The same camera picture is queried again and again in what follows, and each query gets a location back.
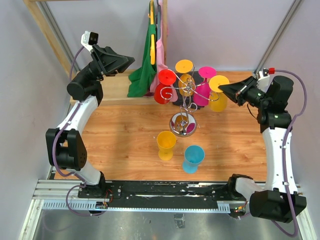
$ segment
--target yellow hanger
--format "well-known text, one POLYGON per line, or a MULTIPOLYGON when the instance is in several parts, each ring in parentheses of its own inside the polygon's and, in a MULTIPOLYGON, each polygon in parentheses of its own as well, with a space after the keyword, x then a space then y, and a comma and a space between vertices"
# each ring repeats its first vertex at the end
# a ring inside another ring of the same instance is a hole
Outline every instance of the yellow hanger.
MULTIPOLYGON (((154 13, 154 0, 150 1, 150 24, 155 24, 155 13, 154 13)), ((154 34, 151 35, 151 47, 150 47, 150 62, 151 65, 156 63, 156 36, 154 34)))

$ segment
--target gray floor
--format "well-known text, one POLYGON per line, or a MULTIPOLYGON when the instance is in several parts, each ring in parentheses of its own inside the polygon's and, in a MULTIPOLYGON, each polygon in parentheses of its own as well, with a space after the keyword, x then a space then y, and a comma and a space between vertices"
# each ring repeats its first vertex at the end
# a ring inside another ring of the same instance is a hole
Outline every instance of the gray floor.
MULTIPOLYGON (((292 239, 280 232, 271 221, 252 216, 235 220, 221 213, 186 213, 185 228, 177 227, 174 216, 169 212, 110 211, 99 217, 80 217, 68 210, 43 210, 34 240, 292 239)), ((282 225, 290 233, 293 232, 292 223, 282 225)))

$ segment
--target gray wall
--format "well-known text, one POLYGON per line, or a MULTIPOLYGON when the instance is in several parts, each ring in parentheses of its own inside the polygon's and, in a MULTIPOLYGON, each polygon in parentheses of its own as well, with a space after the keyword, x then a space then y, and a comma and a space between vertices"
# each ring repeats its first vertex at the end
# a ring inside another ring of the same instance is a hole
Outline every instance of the gray wall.
POLYGON ((22 0, 1 1, 0 32, 0 232, 13 240, 48 173, 45 133, 66 112, 68 77, 22 0))
MULTIPOLYGON (((305 0, 279 41, 266 67, 290 70, 304 80, 308 102, 292 133, 294 178, 307 197, 307 207, 320 238, 320 1, 305 0)), ((294 115, 303 105, 303 92, 297 80, 287 109, 294 115)))
MULTIPOLYGON (((135 57, 141 66, 150 0, 49 2, 73 53, 85 30, 99 33, 99 45, 135 57)), ((168 0, 167 63, 190 59, 197 68, 253 70, 293 0, 168 0)), ((89 53, 79 56, 84 67, 89 53)))

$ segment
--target cup rim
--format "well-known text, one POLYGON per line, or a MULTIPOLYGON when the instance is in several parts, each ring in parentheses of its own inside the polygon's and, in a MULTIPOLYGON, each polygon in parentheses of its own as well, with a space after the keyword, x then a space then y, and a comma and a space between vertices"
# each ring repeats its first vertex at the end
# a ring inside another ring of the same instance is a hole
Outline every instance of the cup rim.
POLYGON ((162 132, 160 132, 160 133, 158 134, 158 136, 156 137, 156 143, 157 143, 161 148, 163 148, 163 149, 171 149, 171 148, 173 148, 173 147, 176 145, 176 143, 177 143, 177 138, 176 138, 176 135, 175 135, 172 131, 162 131, 162 132), (174 144, 173 144, 171 147, 163 147, 163 146, 161 146, 161 145, 159 144, 158 138, 159 138, 159 135, 162 134, 162 133, 170 133, 170 134, 172 134, 172 135, 174 136, 174 144))
POLYGON ((199 145, 190 145, 190 146, 188 146, 188 147, 184 150, 184 159, 185 159, 189 164, 193 164, 193 165, 198 166, 200 163, 203 162, 203 160, 205 159, 205 157, 206 157, 206 152, 205 152, 205 150, 204 150, 201 146, 199 146, 199 145), (187 149, 190 148, 190 147, 199 147, 199 148, 203 151, 203 159, 202 159, 200 162, 197 162, 197 163, 190 162, 190 161, 186 158, 186 151, 187 151, 187 149))

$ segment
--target round metal base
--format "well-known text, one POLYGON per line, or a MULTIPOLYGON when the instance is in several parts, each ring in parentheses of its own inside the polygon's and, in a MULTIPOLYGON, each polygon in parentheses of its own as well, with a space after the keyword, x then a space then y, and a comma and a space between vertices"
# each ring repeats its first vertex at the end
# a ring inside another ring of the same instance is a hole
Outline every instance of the round metal base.
POLYGON ((170 119, 169 127, 177 137, 189 137, 197 129, 197 122, 190 113, 178 112, 170 119))

